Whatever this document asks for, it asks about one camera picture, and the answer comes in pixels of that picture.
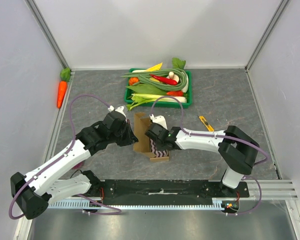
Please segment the brown cardboard express box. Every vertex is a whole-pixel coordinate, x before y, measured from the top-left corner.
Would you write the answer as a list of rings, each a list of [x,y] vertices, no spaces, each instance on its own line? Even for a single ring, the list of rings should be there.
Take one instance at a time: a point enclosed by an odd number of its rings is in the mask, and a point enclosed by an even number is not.
[[[150,162],[167,162],[170,160],[167,150],[157,151],[152,140],[145,135],[146,130],[151,124],[149,117],[144,112],[137,112],[133,116],[133,133],[137,137],[138,142],[133,144],[133,150],[136,153],[146,156]]]

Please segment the purple wavy striped cloth pad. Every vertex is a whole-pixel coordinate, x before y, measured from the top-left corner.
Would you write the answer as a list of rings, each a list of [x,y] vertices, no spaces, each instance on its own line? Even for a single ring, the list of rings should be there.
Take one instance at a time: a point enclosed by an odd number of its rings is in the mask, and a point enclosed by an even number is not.
[[[169,152],[167,150],[158,150],[155,142],[152,139],[150,139],[149,142],[150,142],[150,151],[155,155],[156,158],[163,158],[169,156]]]

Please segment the yellow utility knife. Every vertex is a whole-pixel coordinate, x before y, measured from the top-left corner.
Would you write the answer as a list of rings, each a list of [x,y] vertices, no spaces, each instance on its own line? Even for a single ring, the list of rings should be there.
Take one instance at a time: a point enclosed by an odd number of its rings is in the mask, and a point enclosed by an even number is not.
[[[207,130],[209,132],[214,132],[214,128],[208,123],[208,121],[206,120],[206,118],[203,115],[200,115],[198,117],[200,119],[200,121],[202,122],[202,124],[207,128]]]

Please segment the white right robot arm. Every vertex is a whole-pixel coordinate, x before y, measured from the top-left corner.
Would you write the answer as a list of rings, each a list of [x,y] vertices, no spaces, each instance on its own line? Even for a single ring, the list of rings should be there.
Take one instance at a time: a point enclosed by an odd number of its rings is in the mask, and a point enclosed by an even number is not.
[[[225,197],[236,194],[245,175],[250,175],[255,165],[260,145],[231,125],[226,130],[196,131],[178,126],[166,129],[152,122],[145,132],[159,150],[202,150],[220,154],[227,164],[218,191]]]

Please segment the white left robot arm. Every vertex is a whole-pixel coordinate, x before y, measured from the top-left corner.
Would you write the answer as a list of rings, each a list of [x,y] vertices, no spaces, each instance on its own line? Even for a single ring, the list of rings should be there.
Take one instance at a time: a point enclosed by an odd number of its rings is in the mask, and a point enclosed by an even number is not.
[[[23,216],[32,220],[59,200],[76,195],[94,197],[102,184],[92,171],[83,171],[66,180],[59,178],[110,144],[125,147],[136,142],[124,106],[110,109],[104,120],[83,128],[74,141],[49,161],[26,174],[16,172],[10,178],[13,200]]]

